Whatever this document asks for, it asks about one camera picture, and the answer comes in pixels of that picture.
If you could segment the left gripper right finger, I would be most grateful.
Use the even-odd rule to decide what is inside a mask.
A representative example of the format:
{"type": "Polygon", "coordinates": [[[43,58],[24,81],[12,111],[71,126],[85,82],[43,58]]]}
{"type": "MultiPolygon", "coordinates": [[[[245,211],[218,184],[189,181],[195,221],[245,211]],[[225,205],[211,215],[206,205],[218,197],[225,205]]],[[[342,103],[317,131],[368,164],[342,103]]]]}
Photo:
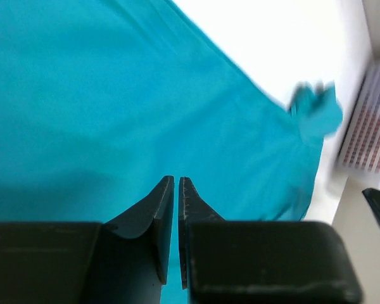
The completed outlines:
{"type": "Polygon", "coordinates": [[[339,234],[323,222],[231,221],[179,182],[179,256],[189,303],[362,303],[339,234]]]}

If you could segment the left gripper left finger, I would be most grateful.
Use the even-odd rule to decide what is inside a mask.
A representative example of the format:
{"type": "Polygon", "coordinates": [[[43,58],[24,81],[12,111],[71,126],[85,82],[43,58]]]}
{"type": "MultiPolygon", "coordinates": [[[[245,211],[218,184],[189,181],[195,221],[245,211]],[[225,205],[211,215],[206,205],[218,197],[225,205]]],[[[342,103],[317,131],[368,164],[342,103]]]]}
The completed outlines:
{"type": "Polygon", "coordinates": [[[0,222],[0,303],[159,303],[174,178],[112,220],[0,222]]]}

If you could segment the teal t shirt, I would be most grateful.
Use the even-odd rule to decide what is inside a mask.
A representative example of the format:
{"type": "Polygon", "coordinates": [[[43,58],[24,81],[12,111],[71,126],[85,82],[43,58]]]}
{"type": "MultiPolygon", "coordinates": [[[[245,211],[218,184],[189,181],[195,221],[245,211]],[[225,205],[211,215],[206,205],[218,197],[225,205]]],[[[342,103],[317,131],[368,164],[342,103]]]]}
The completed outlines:
{"type": "Polygon", "coordinates": [[[301,220],[335,88],[271,100],[172,1],[0,1],[0,221],[105,222],[164,176],[301,220]]]}

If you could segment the white plastic basket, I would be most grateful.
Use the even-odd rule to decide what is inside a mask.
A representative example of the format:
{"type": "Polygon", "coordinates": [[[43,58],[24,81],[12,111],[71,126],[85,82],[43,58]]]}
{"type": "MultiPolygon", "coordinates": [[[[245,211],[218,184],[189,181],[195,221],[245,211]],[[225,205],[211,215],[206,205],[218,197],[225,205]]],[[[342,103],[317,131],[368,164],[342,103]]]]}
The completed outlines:
{"type": "Polygon", "coordinates": [[[338,165],[380,173],[380,62],[365,74],[339,151],[338,165]]]}

